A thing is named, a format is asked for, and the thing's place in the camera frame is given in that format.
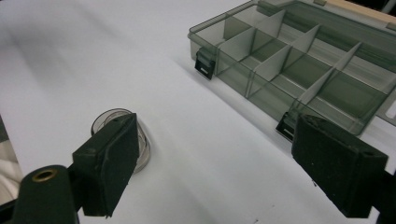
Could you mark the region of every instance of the clear plastic compartment box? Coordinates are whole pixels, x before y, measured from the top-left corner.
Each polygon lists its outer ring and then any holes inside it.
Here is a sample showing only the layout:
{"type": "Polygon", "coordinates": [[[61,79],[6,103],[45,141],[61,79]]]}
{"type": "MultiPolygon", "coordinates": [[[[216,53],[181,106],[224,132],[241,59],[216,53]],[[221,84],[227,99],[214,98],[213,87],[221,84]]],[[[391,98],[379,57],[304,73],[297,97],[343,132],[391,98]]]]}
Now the clear plastic compartment box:
{"type": "Polygon", "coordinates": [[[191,57],[280,121],[292,138],[301,113],[360,134],[396,99],[396,33],[315,4],[251,1],[190,29],[191,57]]]}

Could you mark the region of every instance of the black mount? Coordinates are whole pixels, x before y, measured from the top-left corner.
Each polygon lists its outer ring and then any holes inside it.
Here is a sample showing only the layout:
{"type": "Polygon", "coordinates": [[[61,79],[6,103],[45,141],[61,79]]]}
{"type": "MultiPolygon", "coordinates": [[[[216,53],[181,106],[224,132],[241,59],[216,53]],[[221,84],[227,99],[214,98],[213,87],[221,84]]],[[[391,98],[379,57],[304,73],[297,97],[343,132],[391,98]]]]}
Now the black mount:
{"type": "Polygon", "coordinates": [[[0,206],[13,224],[78,223],[86,216],[111,217],[139,157],[136,114],[111,120],[73,153],[69,168],[51,165],[27,175],[16,201],[0,206]]]}
{"type": "Polygon", "coordinates": [[[335,124],[314,116],[298,118],[293,158],[346,217],[396,223],[396,177],[385,171],[388,156],[335,124]]]}

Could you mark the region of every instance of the wooden edge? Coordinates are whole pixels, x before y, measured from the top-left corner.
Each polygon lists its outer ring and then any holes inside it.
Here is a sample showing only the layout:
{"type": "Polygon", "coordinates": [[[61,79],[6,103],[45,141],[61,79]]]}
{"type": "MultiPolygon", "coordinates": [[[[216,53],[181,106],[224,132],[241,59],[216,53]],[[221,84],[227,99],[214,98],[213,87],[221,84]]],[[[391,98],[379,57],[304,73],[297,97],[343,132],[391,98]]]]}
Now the wooden edge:
{"type": "Polygon", "coordinates": [[[370,9],[368,7],[362,7],[357,4],[345,1],[345,0],[327,0],[327,4],[335,6],[335,7],[341,7],[344,9],[347,9],[352,12],[356,12],[365,16],[369,16],[371,18],[380,20],[380,21],[385,21],[385,22],[392,22],[396,23],[396,17],[390,16],[388,14],[382,13],[380,11],[375,11],[373,9],[370,9]]]}

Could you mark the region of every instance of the white table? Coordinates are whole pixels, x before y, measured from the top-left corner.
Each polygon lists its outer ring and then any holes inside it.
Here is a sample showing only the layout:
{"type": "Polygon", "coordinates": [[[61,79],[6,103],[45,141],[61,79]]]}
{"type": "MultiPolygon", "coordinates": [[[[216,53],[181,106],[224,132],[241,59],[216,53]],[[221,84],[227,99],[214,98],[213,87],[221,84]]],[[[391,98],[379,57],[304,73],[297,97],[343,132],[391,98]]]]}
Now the white table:
{"type": "MultiPolygon", "coordinates": [[[[346,219],[292,159],[276,122],[193,68],[189,28],[246,0],[0,2],[0,114],[25,174],[72,162],[123,107],[152,145],[112,218],[81,223],[375,223],[346,219]]],[[[363,139],[390,155],[394,127],[363,139]]]]}

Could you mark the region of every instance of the clear plastic spool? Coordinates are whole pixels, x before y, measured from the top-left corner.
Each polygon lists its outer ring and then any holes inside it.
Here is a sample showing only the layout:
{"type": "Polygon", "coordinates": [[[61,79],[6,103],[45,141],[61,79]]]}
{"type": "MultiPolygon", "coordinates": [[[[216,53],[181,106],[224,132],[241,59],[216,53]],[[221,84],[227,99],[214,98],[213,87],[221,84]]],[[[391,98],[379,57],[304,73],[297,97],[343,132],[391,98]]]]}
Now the clear plastic spool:
{"type": "MultiPolygon", "coordinates": [[[[96,134],[105,125],[107,125],[111,120],[118,118],[123,115],[132,114],[131,111],[127,109],[111,109],[107,110],[105,113],[101,114],[94,122],[91,128],[91,135],[96,134]]],[[[147,139],[142,127],[139,122],[137,122],[137,135],[139,140],[139,158],[136,162],[136,167],[134,168],[134,174],[141,171],[148,163],[150,158],[150,144],[147,139]]]]}

